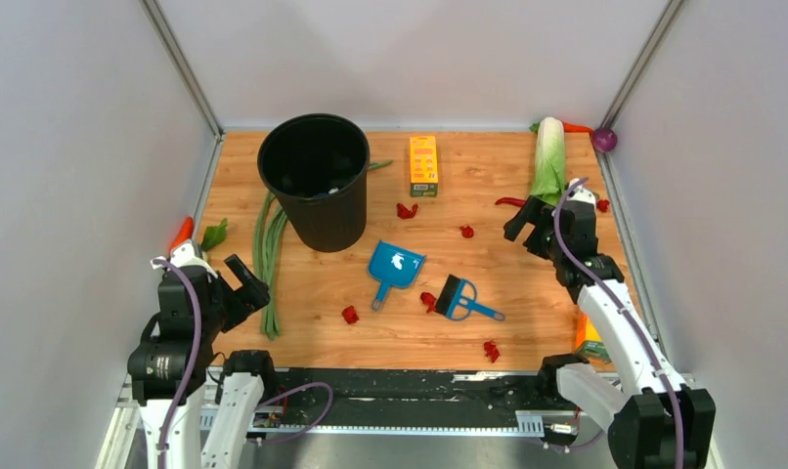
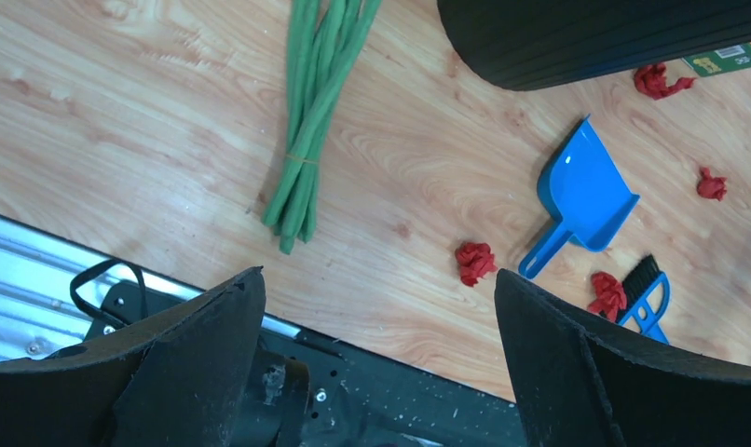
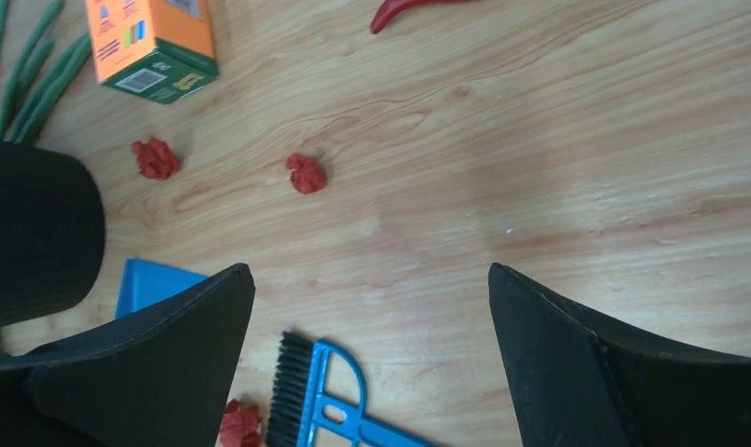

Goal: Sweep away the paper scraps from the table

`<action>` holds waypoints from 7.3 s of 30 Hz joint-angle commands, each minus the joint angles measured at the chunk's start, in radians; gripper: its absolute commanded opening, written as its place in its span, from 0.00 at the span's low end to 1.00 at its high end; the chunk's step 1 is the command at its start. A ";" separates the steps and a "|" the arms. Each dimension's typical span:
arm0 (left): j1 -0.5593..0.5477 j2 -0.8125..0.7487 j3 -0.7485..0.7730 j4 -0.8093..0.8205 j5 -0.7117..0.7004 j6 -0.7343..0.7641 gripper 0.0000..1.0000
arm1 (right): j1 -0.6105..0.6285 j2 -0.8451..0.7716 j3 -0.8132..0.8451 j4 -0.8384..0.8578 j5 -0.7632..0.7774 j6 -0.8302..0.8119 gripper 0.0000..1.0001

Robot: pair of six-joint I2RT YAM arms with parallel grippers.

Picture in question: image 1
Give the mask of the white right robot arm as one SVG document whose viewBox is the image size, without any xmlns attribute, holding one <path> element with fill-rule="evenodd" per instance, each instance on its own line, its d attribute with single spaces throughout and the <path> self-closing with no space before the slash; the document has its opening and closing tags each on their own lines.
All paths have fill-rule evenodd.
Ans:
<svg viewBox="0 0 788 469">
<path fill-rule="evenodd" d="M 636 311 L 616 261 L 598 250 L 595 204 L 566 194 L 557 205 L 529 196 L 503 227 L 516 240 L 532 226 L 526 250 L 552 262 L 558 282 L 588 317 L 618 372 L 613 385 L 587 359 L 572 353 L 546 357 L 537 383 L 540 401 L 559 409 L 569 402 L 602 430 L 619 468 L 703 468 L 709 455 L 716 404 L 674 369 Z"/>
</svg>

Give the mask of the blue hand brush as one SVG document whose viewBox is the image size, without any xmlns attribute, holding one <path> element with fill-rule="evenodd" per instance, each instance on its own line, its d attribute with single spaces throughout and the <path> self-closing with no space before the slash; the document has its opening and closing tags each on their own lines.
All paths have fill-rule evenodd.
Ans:
<svg viewBox="0 0 788 469">
<path fill-rule="evenodd" d="M 473 313 L 496 321 L 504 321 L 505 314 L 482 305 L 477 300 L 477 289 L 468 279 L 448 275 L 435 302 L 435 310 L 448 320 L 466 320 Z"/>
</svg>

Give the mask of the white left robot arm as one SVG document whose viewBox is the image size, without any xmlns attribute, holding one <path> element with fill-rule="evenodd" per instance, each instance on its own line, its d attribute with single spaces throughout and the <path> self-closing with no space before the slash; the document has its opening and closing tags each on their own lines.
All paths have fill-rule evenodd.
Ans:
<svg viewBox="0 0 788 469">
<path fill-rule="evenodd" d="M 257 405 L 271 402 L 279 380 L 270 354 L 233 351 L 223 363 L 219 408 L 207 437 L 200 434 L 213 343 L 270 301 L 268 285 L 233 254 L 225 261 L 240 281 L 232 288 L 203 265 L 155 259 L 164 268 L 159 311 L 127 362 L 141 411 L 151 468 L 236 468 Z"/>
</svg>

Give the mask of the blue plastic dustpan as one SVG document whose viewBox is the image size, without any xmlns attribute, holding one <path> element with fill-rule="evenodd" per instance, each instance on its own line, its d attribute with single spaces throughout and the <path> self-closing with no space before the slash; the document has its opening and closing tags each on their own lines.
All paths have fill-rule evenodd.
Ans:
<svg viewBox="0 0 788 469">
<path fill-rule="evenodd" d="M 415 282 L 425 259 L 425 255 L 380 241 L 368 263 L 369 275 L 379 283 L 372 300 L 372 310 L 379 311 L 383 307 L 391 288 L 410 287 Z"/>
</svg>

